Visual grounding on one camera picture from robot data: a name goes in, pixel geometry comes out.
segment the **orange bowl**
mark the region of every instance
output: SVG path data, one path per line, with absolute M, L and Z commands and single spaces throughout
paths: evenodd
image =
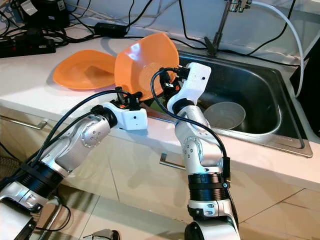
M 177 68 L 179 54 L 175 44 L 164 33 L 144 37 L 120 52 L 115 60 L 114 82 L 129 93 L 142 92 L 140 101 L 152 99 L 152 76 L 160 68 Z M 169 72 L 171 80 L 175 73 Z M 154 82 L 157 95 L 162 93 L 159 76 Z
M 115 84 L 115 63 L 115 56 L 100 51 L 78 51 L 55 68 L 53 81 L 77 90 L 104 88 Z

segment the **metal handle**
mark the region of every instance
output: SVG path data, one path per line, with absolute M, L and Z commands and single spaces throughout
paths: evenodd
M 0 119 L 11 122 L 11 123 L 19 124 L 19 125 L 22 125 L 22 126 L 25 126 L 28 128 L 37 129 L 37 130 L 42 130 L 45 127 L 45 125 L 48 124 L 47 121 L 42 120 L 38 125 L 34 125 L 31 123 L 27 123 L 25 121 L 20 121 L 20 120 L 17 120 L 17 119 L 11 118 L 11 117 L 7 117 L 7 116 L 3 116 L 3 115 L 0 115 Z
M 167 157 L 167 154 L 162 153 L 159 163 L 162 164 L 162 165 L 166 165 L 168 167 L 175 168 L 175 169 L 180 169 L 180 170 L 184 170 L 184 171 L 186 170 L 185 166 L 182 166 L 182 165 L 179 165 L 179 164 L 175 164 L 173 162 L 166 161 L 166 157 Z

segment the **stainless steel sink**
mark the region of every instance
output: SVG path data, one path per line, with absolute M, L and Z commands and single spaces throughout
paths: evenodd
M 278 70 L 180 52 L 180 65 L 197 62 L 211 67 L 205 92 L 198 101 L 204 111 L 219 102 L 235 102 L 246 112 L 242 124 L 220 135 L 312 157 L 312 150 Z M 149 111 L 151 117 L 170 121 Z

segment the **white countertop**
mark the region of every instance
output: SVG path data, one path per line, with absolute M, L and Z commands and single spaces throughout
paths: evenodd
M 115 56 L 133 42 L 134 40 L 131 39 L 98 38 L 58 48 L 54 54 L 0 58 L 0 106 L 57 121 L 75 104 L 100 92 L 101 89 L 80 91 L 59 86 L 52 80 L 55 67 L 77 51 L 91 49 Z M 289 76 L 294 71 L 292 67 L 266 63 L 248 57 L 226 54 L 219 55 L 219 57 L 278 69 L 288 86 L 289 93 L 293 96 L 293 90 L 289 84 Z M 73 117 L 81 115 L 93 105 L 102 104 L 112 98 L 114 95 L 110 94 L 96 98 L 75 113 Z M 231 157 L 232 168 L 244 172 L 255 172 L 289 184 L 319 191 L 320 144 L 316 143 L 318 139 L 312 134 L 298 101 L 293 99 L 293 103 L 308 136 L 313 151 L 312 158 L 226 136 L 221 136 L 221 139 Z M 121 129 L 113 129 L 110 135 L 160 147 L 168 152 L 181 152 L 180 143 L 174 134 L 174 125 L 156 119 L 148 119 L 148 129 L 145 131 L 126 132 Z

